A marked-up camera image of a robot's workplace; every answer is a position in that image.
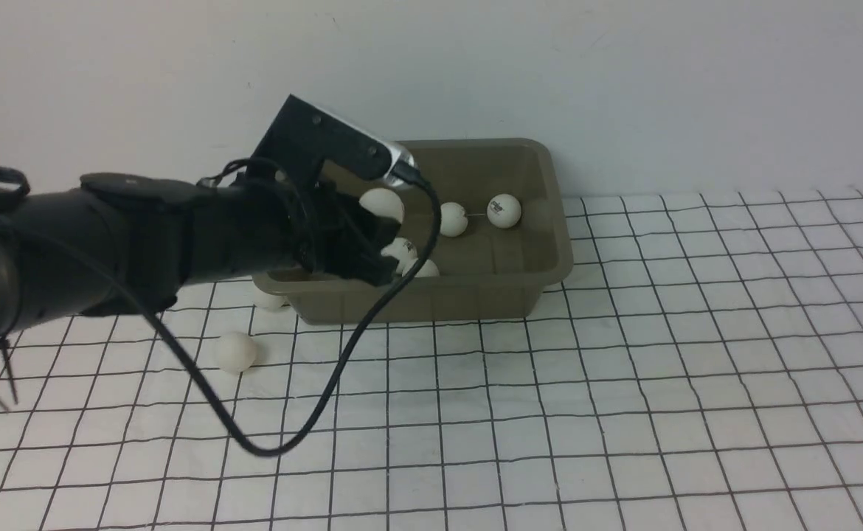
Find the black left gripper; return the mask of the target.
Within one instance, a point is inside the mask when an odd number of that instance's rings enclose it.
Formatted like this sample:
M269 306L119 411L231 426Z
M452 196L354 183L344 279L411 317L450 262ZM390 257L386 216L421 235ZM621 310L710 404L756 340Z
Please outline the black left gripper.
M242 201L232 216L233 275L301 268L374 287L398 275L398 259L380 251L401 222L365 209L333 182L296 186L239 173L232 190Z

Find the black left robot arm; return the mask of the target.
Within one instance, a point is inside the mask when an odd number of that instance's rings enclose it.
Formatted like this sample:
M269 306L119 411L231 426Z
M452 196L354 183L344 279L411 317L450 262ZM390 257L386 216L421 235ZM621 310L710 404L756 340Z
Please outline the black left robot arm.
M33 194L23 172L0 166L0 337L64 316L159 313L187 285L273 270L387 285L394 265L381 250L400 228L324 178L296 186L239 171L221 186L90 173Z

